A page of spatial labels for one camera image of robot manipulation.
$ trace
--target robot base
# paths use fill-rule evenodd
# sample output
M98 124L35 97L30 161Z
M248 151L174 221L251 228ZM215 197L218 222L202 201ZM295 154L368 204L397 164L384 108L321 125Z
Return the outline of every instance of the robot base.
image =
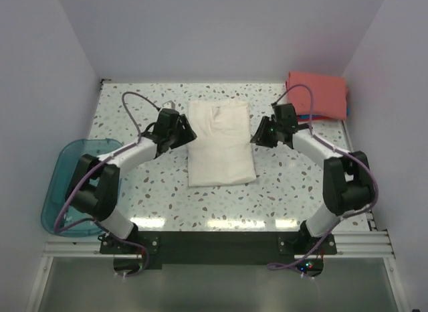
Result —
M292 240L297 232L138 232L132 240L142 244L150 254L148 269L161 269L163 264L266 265L295 261ZM100 235L100 254L137 254L139 249L123 245L111 236ZM324 254L336 254L336 243L330 235L323 243ZM115 258L114 268L135 270L135 258ZM319 275L321 260L308 259L296 268L308 275Z

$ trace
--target black mounting plate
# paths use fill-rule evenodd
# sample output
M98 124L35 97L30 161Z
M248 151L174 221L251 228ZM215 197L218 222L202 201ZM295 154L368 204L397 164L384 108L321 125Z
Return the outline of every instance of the black mounting plate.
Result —
M314 238L313 241L307 243L303 250L295 250L292 246L292 242L298 237L298 232L286 232L278 233L278 248L282 255L295 255L295 254L306 254L309 250L314 247L318 239ZM334 236L329 234L327 238L321 243L318 250L315 253L323 251L324 255L335 255L337 254L336 242Z
M135 242L147 248L150 269L163 264L265 265L270 262L291 263L295 253L286 247L297 232L138 232ZM101 235L100 254L136 254L140 250L123 245L111 236ZM324 254L336 254L329 236Z

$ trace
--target cable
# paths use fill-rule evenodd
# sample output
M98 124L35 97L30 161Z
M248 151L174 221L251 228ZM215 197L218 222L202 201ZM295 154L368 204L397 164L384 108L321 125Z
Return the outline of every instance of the cable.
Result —
M138 126L138 123L136 123L134 116L131 114L131 112L129 111L128 106L127 106L127 105L126 105L126 103L125 103L125 96L126 96L127 94L133 94L133 95L135 95L135 96L139 96L140 98L142 98L142 99L146 100L148 103L150 103L152 106L154 106L154 107L156 108L156 110L158 110L158 111L160 111L160 110L161 110L161 108L159 108L157 105L155 105L153 102L151 102L151 101L150 101L148 98L146 98L145 96L142 96L141 94L138 94L138 93L136 93L136 92L126 91L124 94L122 94L122 104L123 104L123 107L124 107L124 109L125 109L126 113L128 114L129 118L131 119L132 123L134 124L134 126L135 126L135 128L136 128L136 131L137 131L137 133L138 133L138 140L137 140L137 143L140 143L140 141L141 141L141 130L140 130L140 127Z
M310 93L310 113L309 113L309 130L310 130L310 134L313 136L314 139L316 139L319 143L321 143L323 146L329 148L330 150L332 150L335 153L338 153L344 157L349 158L351 161L357 163L359 166L361 166L370 176L370 178L372 179L373 182L373 187L374 187L374 199L372 201L372 203L370 205L368 205L365 209L360 210L358 212L353 212L350 214L344 214L342 215L341 219L334 223L333 225L331 225L331 227L329 227L329 229L324 233L324 235L321 236L321 238L319 239L319 241L317 241L317 243L314 245L314 247L312 247L309 252L307 252L302 258L299 258L298 260L295 260L293 263L290 264L283 264L283 263L277 263L277 262L273 262L273 263L269 263L267 264L267 268L270 270L284 270L284 269L293 269L294 267L303 262L304 260L306 260L322 243L323 241L327 238L327 236L333 231L333 229L339 225L339 223L342 220L351 218L353 216L357 216L363 213L367 213L368 211L370 211L373 206L375 206L375 204L377 203L377 200L379 198L379 187L377 184L377 181L373 175L373 173L371 172L371 170L359 159L357 159L356 157L352 156L351 154L347 153L346 151L343 151L342 149L337 148L336 146L334 146L331 143L326 142L324 139L320 138L319 136L315 135L312 132L312 113L314 110L314 95L312 93L312 90L310 90L310 88L308 86L306 86L305 84L295 84L293 86L291 86L287 91L285 91L285 93L283 93L276 101L275 104L278 103L278 101L280 101L282 99L282 97L284 97L285 94L287 94L287 92L289 92L290 90L296 88L296 87L304 87L306 89L308 89L309 93Z
M113 237L115 240L117 240L118 242L121 242L121 243L123 243L125 245L129 245L129 246L134 246L134 247L137 247L137 248L141 248L141 250L144 251L144 253L146 254L146 258L144 260L143 266L138 271L136 271L135 273L125 274L125 277L134 277L134 276L140 274L142 271L144 271L147 268L148 262L150 260L150 254L148 253L147 248L145 248L143 245L141 245L139 243L129 242L128 240L123 240L123 239L117 237L116 235L112 234L107 228L101 226L100 223L97 222L97 221L95 221L95 224L99 228L101 228L103 231L105 231L105 233L108 233L111 237Z
M318 295L318 302L321 303L321 290L320 290L320 287L318 286L318 283L316 282L315 279L312 279L312 282L314 282L314 284L316 286L316 293Z
M131 112L129 111L129 108L127 107L127 105L125 103L125 96L127 94L133 94L133 95L139 96L140 98L144 99L145 101L147 101L148 103L150 103L152 106L154 106L158 111L160 110L160 108L155 103L151 102L148 98L146 98L145 96L142 96L142 95L140 95L140 94L138 94L136 92L127 91L127 92L125 92L122 95L122 104L123 104L123 107L124 107L126 113L128 114L128 116L130 117L130 119L131 119L132 123L134 124L134 126L135 126L135 128L137 130L137 133L138 133L137 142L136 143L132 143L132 144L130 144L130 145L124 147L124 148L121 148L121 149L117 150L116 152L113 152L112 156L108 156L104 160L102 160L99 163L97 163L93 168L91 168L91 170L89 170L85 174L85 176L83 176L83 178L78 182L78 184L72 190L71 194L68 196L66 202L62 206L62 209L60 210L60 213L58 214L58 216L57 216L57 218L55 220L55 223L53 224L53 230L54 230L55 233L59 234L61 232L69 230L70 228L72 228L72 227L74 227L74 226L76 226L78 224L81 224L83 222L95 222L95 224L99 228L105 230L115 240L117 240L119 242L122 242L124 244L127 244L127 245L131 245L131 246L135 246L135 247L141 248L146 253L146 260L145 260L142 268L140 268L140 270L138 270L136 273L132 274L132 276L134 276L134 275L139 274L143 270L145 270L147 268L147 266L148 266L149 253L148 253L148 250L143 245L138 244L138 243L129 242L127 240L123 240L123 239L117 237L116 235L112 234L111 232L109 232L105 228L103 228L100 225L100 223L98 221L96 221L95 219L93 219L93 218L82 218L81 220L78 220L76 222L73 222L71 224L68 224L67 226L64 226L64 227L60 228L60 224L61 224L61 221L62 221L62 219L64 217L64 214L67 212L68 208L70 207L70 205L71 205L74 197L76 196L76 194L78 193L78 191L80 190L80 188L82 188L83 184L90 178L90 176L92 176L99 168L101 168L101 166L105 165L107 162L109 162L110 160L112 160L113 158L115 158L117 155L119 155L119 154L121 154L121 153L123 153L123 152L125 152L125 151L127 151L127 150L129 150L129 149L131 149L131 148L133 148L135 146L137 146L140 143L141 138L142 138L142 136L141 136L141 130L140 130L140 127L138 126L138 124L136 123L135 118L133 117L133 115L131 114ZM145 131L148 131L153 126L153 124L154 123L149 124L149 126L147 126L147 128L146 128Z
M311 90L311 88L309 87L309 86L307 86L306 84L302 84L302 83L299 83L299 84L295 84L295 85L293 85L293 86L291 86L291 87L289 87L283 94L281 94L281 96L272 104L272 106L275 106L275 105L277 105L278 104L278 102L287 94L287 93L289 93L291 90L293 90L294 88L297 88L297 87L302 87L302 88L305 88L306 90L308 90L309 91L309 95L310 95L310 108L309 108L309 131L310 131L310 134L312 135L312 115L313 115L313 113L314 113L314 103L315 103L315 100L314 100L314 93L312 92L312 90Z

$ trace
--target glass panel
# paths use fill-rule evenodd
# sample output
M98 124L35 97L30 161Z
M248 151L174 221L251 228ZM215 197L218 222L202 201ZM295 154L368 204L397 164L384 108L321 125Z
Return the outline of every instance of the glass panel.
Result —
M40 311L397 311L383 259L330 259L315 282L264 266L168 265L114 276L111 258L57 258Z

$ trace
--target folded white cloth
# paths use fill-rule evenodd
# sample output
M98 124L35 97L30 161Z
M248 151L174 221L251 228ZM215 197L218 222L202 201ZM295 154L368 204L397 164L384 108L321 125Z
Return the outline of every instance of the folded white cloth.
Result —
M191 101L189 122L197 134L196 140L187 145L189 186L255 180L248 102Z

